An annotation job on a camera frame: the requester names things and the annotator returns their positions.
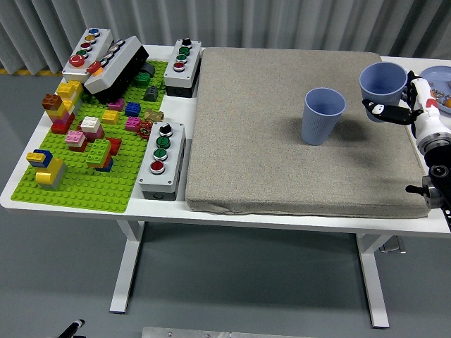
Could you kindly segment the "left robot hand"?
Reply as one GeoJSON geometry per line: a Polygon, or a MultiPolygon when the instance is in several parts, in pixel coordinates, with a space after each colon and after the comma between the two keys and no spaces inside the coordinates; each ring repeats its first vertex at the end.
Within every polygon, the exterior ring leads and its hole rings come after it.
{"type": "Polygon", "coordinates": [[[75,333],[85,324],[85,320],[78,319],[73,321],[69,326],[58,336],[58,338],[71,338],[75,333]]]}

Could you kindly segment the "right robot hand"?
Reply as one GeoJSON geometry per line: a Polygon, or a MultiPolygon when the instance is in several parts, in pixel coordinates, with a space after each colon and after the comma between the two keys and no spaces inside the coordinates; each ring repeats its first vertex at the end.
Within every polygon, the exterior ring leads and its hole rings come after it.
{"type": "Polygon", "coordinates": [[[450,129],[440,121],[438,102],[428,81],[413,71],[407,73],[407,104],[409,108],[383,105],[370,99],[362,103],[376,119],[398,125],[411,125],[417,143],[450,143],[450,129]]]}

